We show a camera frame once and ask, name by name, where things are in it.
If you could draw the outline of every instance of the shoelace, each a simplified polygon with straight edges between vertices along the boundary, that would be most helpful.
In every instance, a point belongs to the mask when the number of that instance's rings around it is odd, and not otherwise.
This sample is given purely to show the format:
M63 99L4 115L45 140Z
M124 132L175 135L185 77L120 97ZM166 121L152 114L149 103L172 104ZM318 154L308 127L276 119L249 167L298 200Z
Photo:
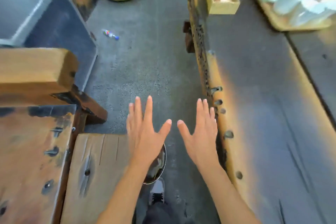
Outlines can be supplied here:
M153 204L157 202L163 202L163 194L162 193L154 193L152 197Z

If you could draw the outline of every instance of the dark pants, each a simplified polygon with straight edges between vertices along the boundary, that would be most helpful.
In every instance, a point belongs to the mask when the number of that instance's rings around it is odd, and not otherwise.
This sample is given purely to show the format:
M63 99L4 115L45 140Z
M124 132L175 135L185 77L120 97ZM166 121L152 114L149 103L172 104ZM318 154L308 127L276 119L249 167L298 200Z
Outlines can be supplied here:
M158 202L149 206L142 224L179 224L179 220L169 205Z

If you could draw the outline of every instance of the shoe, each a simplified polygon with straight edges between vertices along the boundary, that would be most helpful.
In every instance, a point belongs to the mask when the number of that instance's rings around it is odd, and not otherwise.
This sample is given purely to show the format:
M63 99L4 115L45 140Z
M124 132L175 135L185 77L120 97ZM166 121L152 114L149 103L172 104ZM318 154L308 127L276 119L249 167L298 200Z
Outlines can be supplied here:
M165 182L161 177L157 179L149 193L149 205L153 205L157 202L165 202Z

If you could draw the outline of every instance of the gray concrete floor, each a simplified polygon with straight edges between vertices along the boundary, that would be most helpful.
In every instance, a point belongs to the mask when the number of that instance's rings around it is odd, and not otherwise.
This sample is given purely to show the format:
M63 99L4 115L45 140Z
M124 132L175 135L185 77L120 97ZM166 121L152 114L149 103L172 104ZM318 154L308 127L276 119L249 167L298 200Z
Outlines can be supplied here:
M173 121L165 142L166 200L181 223L219 223L209 191L176 126L182 119L193 131L196 101L202 97L195 55L188 54L184 44L185 19L187 0L99 0L87 21L99 55L86 92L107 109L108 120L87 126L86 132L125 134L128 104L136 96L145 100L152 95L156 131L167 119ZM119 35L119 41L104 36L103 29ZM149 189L148 185L142 188L137 223L145 215Z

